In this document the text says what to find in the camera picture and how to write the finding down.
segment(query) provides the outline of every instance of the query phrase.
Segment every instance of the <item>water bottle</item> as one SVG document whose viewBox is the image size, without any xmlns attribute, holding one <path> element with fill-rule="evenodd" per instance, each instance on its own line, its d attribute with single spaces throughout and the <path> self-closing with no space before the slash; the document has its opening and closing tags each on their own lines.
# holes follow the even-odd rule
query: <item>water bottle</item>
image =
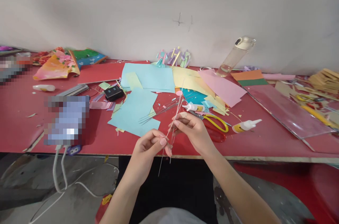
<svg viewBox="0 0 339 224">
<path fill-rule="evenodd" d="M 218 68 L 216 72 L 217 75 L 226 77 L 241 60 L 241 58 L 243 58 L 244 55 L 247 54 L 252 49 L 252 47 L 254 47 L 255 42 L 255 39 L 248 36 L 238 38 L 233 49 Z"/>
</svg>

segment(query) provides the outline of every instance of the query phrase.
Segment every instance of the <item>white wall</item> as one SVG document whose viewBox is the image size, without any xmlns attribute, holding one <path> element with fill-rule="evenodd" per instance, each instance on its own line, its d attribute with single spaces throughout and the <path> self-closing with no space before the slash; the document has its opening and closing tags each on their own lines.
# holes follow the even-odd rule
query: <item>white wall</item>
<svg viewBox="0 0 339 224">
<path fill-rule="evenodd" d="M 181 46 L 192 65 L 218 67 L 250 35 L 257 45 L 239 66 L 306 74 L 338 70 L 338 15 L 339 0 L 0 0 L 0 43 L 90 47 L 126 60 Z"/>
</svg>

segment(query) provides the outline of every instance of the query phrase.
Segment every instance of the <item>clear plastic sheet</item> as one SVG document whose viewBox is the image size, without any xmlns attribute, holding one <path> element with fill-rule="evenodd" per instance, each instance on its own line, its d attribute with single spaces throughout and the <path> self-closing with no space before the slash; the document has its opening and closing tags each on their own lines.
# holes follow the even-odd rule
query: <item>clear plastic sheet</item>
<svg viewBox="0 0 339 224">
<path fill-rule="evenodd" d="M 334 132 L 271 85 L 248 86 L 245 89 L 277 121 L 298 138 Z"/>
</svg>

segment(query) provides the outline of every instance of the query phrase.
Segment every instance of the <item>left hand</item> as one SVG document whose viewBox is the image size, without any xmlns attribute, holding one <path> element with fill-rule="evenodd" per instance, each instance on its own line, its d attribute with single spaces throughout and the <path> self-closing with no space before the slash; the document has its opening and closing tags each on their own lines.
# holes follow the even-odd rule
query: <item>left hand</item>
<svg viewBox="0 0 339 224">
<path fill-rule="evenodd" d="M 156 129 L 150 130 L 139 138 L 123 176 L 124 183 L 140 187 L 148 177 L 155 155 L 163 148 L 171 157 L 172 147 L 167 141 L 166 135 Z"/>
</svg>

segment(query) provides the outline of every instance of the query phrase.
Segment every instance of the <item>white glue bottle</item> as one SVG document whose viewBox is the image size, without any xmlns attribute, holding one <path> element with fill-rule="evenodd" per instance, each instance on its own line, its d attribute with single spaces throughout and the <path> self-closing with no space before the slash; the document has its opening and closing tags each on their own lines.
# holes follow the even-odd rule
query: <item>white glue bottle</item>
<svg viewBox="0 0 339 224">
<path fill-rule="evenodd" d="M 52 92 L 55 90 L 55 86 L 51 84 L 38 84 L 36 86 L 33 86 L 33 89 L 44 91 L 44 92 Z"/>
<path fill-rule="evenodd" d="M 197 104 L 192 104 L 188 103 L 186 106 L 183 106 L 184 108 L 187 109 L 187 111 L 197 111 L 197 112 L 203 112 L 205 111 L 205 106 L 204 105 L 197 105 Z"/>
<path fill-rule="evenodd" d="M 261 122 L 261 121 L 262 121 L 262 119 L 254 120 L 254 121 L 248 120 L 248 121 L 245 121 L 245 122 L 241 122 L 241 123 L 238 123 L 237 125 L 234 125 L 232 127 L 232 130 L 235 133 L 241 133 L 241 132 L 253 129 L 256 126 L 256 124 L 258 122 Z"/>
</svg>

